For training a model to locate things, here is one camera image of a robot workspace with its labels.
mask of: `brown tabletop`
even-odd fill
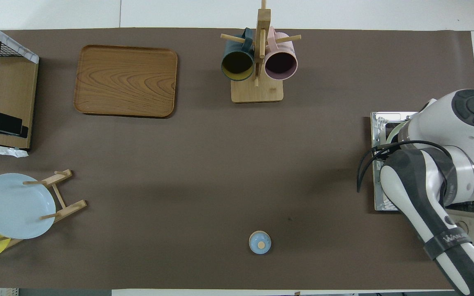
[[[23,30],[41,58],[30,156],[0,174],[71,169],[59,187],[88,207],[0,255],[0,287],[450,289],[406,219],[354,181],[371,111],[416,111],[474,88],[469,32],[285,30],[299,69],[279,103],[234,104],[221,33],[199,28]],[[73,107],[88,44],[179,57],[171,117]],[[254,255],[248,237],[273,247]]]

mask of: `brown rectangular tray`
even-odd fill
[[[79,54],[74,107],[85,114],[163,118],[175,106],[171,49],[87,45]]]

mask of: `white floor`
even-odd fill
[[[260,0],[0,0],[0,30],[254,28],[260,5]],[[474,0],[268,0],[267,7],[272,9],[272,25],[278,28],[473,31],[474,50]],[[113,291],[114,296],[140,293],[140,290]],[[146,290],[143,294],[156,293]],[[237,292],[250,293],[260,295],[258,291]],[[327,291],[309,293],[327,294]]]

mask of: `black strap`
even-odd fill
[[[455,227],[443,231],[437,236],[433,236],[433,238],[425,243],[423,249],[427,255],[429,255],[429,258],[434,260],[438,255],[444,253],[448,249],[463,243],[472,243],[472,241],[462,228]]]

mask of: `small blue round object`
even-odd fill
[[[252,252],[262,255],[270,250],[270,247],[272,246],[272,240],[266,232],[258,230],[250,236],[248,244],[250,245]]]

